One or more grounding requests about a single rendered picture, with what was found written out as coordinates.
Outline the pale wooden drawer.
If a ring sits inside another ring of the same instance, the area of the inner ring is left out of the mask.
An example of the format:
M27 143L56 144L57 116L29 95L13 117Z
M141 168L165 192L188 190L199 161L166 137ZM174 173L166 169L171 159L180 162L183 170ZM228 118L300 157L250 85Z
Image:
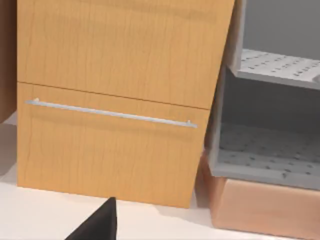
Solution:
M209 109L235 0L17 0L21 82Z
M197 128L26 104L34 100L146 116ZM17 85L20 187L188 208L207 109L56 87Z

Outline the reddish wooden cupboard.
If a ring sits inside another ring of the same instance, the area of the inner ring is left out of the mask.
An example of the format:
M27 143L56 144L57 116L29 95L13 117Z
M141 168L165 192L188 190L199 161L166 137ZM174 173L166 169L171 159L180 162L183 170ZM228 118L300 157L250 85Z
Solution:
M215 228L320 240L320 191L215 177L206 150L198 172Z

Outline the grey pierced upper drawer inside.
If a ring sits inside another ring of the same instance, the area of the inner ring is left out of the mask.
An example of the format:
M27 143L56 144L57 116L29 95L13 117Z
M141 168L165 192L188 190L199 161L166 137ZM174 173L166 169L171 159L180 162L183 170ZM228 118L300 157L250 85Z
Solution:
M320 60L244 48L247 0L236 0L225 58L238 78L320 91Z

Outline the pale wooden upper drawer front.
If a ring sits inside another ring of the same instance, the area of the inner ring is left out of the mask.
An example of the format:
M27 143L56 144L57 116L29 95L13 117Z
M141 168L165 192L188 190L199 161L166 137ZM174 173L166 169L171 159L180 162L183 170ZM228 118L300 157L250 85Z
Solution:
M209 109L235 0L17 0L21 82Z

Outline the brown wooden cupboard side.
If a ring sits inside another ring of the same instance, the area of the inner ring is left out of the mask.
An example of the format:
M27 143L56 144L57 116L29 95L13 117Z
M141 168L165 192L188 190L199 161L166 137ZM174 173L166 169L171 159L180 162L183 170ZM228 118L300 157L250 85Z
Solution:
M17 0L0 0L0 124L17 109Z

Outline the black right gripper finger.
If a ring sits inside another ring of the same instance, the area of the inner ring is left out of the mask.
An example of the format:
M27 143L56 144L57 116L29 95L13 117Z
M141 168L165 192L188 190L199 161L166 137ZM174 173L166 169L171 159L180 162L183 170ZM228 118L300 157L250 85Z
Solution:
M65 240L117 240L117 202L110 197Z

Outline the grey pierced drawer inside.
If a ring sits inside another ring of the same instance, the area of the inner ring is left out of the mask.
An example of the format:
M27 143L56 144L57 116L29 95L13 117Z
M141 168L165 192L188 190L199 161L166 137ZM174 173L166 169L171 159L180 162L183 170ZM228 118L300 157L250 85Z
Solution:
M212 175L320 191L320 73L311 82L238 78L224 67L205 137Z
M236 0L225 58L238 78L320 91L320 60L244 48L247 0Z

